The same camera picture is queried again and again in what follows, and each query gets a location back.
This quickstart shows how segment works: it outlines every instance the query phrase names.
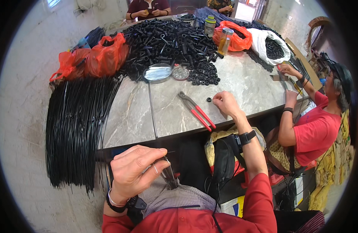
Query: brick arch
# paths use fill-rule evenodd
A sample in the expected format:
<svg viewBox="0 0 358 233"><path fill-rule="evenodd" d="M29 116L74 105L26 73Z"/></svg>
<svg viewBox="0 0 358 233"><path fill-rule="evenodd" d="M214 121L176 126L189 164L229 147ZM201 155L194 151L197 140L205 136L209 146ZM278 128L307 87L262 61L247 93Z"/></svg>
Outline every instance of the brick arch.
<svg viewBox="0 0 358 233"><path fill-rule="evenodd" d="M316 17L314 19L312 19L309 23L308 23L308 26L310 26L310 32L308 33L308 38L306 40L306 43L305 43L305 47L307 48L307 57L311 59L311 36L312 36L312 31L315 27L318 27L318 26L322 26L322 25L326 25L326 24L329 24L330 23L330 20L328 17L325 17L325 16L319 16L319 17Z"/></svg>

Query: red plastic bag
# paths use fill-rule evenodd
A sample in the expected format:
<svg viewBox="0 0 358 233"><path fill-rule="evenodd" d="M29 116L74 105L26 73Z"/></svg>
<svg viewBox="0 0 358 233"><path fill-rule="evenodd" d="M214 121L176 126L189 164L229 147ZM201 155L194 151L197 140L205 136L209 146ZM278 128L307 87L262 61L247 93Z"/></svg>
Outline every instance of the red plastic bag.
<svg viewBox="0 0 358 233"><path fill-rule="evenodd" d="M50 82L65 78L72 80L76 77L84 77L85 62L91 49L77 49L73 53L62 52L59 53L60 68L52 74Z"/></svg>
<svg viewBox="0 0 358 233"><path fill-rule="evenodd" d="M222 34L223 28L237 30L244 34L244 36L246 37L245 39L242 39L236 33L233 33L231 44L228 47L229 51L242 51L251 47L251 44L253 43L253 37L251 36L251 33L246 30L246 27L240 27L230 21L221 21L220 26L215 28L212 39L217 46L219 46L220 35Z"/></svg>
<svg viewBox="0 0 358 233"><path fill-rule="evenodd" d="M109 41L110 46L103 46ZM114 38L102 37L98 45L91 49L86 61L85 75L93 77L111 76L124 64L128 46L124 45L123 33L118 33Z"/></svg>

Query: window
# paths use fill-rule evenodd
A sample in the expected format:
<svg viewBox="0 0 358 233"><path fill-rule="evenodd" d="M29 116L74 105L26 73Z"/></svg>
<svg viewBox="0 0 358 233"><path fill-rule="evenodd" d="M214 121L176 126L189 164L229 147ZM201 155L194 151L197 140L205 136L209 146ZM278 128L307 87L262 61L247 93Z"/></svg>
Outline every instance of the window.
<svg viewBox="0 0 358 233"><path fill-rule="evenodd" d="M47 0L48 2L48 7L52 8L54 7L57 3L59 3L61 0Z"/></svg>

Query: gray hair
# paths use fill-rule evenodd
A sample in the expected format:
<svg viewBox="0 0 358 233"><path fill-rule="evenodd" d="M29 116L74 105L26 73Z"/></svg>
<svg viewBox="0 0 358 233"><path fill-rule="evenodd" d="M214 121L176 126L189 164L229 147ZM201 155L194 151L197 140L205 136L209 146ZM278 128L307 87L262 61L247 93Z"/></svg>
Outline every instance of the gray hair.
<svg viewBox="0 0 358 233"><path fill-rule="evenodd" d="M334 90L340 92L340 95L337 98L337 104L340 107L340 109L342 110L342 112L344 112L347 109L349 109L349 104L346 100L346 96L344 95L341 81L337 78L334 78L333 84L334 84Z"/></svg>

